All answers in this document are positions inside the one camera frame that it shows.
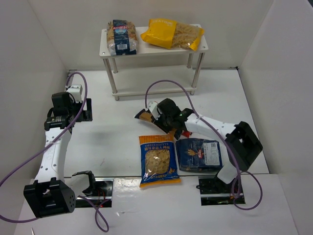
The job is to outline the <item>brown black spaghetti packet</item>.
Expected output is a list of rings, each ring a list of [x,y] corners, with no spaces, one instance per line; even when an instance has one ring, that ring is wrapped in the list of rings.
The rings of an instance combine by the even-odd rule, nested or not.
[[[140,110],[134,116],[134,118],[152,123],[166,134],[173,134],[176,140],[179,140],[181,137],[182,131],[177,130],[174,127],[171,127],[169,124],[167,124],[164,117],[159,117],[158,119],[155,119],[153,115],[150,113],[150,111],[147,109]]]

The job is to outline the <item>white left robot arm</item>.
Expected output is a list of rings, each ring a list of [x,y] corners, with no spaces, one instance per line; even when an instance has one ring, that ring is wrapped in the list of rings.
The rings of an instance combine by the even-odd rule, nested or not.
[[[72,213],[77,196],[89,195],[95,190],[91,171],[74,173],[69,186],[64,179],[66,152],[74,127],[71,122],[92,121],[91,99],[74,89],[53,94],[51,99],[53,107],[44,123],[47,149],[34,183],[23,190],[36,218]]]

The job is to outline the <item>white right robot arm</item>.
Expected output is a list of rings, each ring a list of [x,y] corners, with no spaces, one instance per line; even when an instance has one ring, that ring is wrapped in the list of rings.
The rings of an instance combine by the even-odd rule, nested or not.
[[[147,104],[155,124],[165,132],[172,130],[197,133],[222,143],[228,153],[228,160],[217,174],[217,178],[230,184],[240,172],[249,170],[263,151],[263,146],[244,121],[238,124],[226,123],[198,114],[194,108],[181,110],[173,100],[166,98],[160,103]]]

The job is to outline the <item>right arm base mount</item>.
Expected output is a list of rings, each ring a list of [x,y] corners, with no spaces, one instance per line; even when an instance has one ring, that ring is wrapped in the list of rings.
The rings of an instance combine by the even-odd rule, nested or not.
[[[233,205],[232,184],[225,184],[216,176],[200,176],[196,188],[200,191],[201,205]]]

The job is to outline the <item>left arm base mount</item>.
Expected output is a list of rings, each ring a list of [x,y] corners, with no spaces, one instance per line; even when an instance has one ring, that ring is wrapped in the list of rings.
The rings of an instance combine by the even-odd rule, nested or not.
[[[101,208],[110,208],[112,206],[113,178],[96,177],[94,188],[89,188],[90,183],[87,177],[77,179],[69,183],[70,188],[76,196],[76,208],[91,208],[91,205],[79,196],[84,196],[92,202],[93,205]]]

